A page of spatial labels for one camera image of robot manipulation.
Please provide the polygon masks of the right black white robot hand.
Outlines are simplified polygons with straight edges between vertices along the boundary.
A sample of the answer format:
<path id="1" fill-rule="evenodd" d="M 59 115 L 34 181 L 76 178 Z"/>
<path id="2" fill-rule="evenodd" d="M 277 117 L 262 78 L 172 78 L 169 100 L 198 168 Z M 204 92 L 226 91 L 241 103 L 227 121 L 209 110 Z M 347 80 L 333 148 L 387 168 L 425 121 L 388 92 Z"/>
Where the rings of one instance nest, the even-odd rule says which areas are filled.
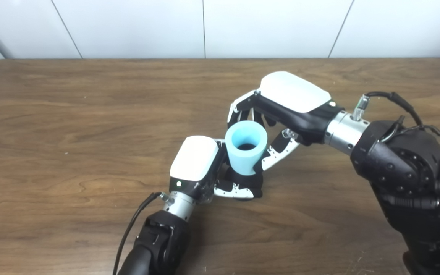
<path id="1" fill-rule="evenodd" d="M 343 110 L 330 94 L 286 71 L 270 73 L 252 90 L 234 100 L 227 117 L 228 127 L 248 115 L 261 126 L 283 125 L 283 130 L 262 152 L 253 169 L 262 172 L 292 153 L 299 145 L 323 144 L 330 122 Z"/>

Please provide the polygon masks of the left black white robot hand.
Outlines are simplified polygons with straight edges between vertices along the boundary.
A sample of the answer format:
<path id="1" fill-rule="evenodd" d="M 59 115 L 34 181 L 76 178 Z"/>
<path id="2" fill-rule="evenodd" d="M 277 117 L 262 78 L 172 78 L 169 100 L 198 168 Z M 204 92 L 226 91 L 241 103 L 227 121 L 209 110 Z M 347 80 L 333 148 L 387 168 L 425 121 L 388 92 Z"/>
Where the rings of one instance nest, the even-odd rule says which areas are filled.
<path id="1" fill-rule="evenodd" d="M 214 196 L 249 201 L 263 197 L 261 173 L 243 175 L 235 170 L 225 141 L 208 136 L 187 137 L 170 167 L 169 192 L 190 197 L 195 204 Z"/>

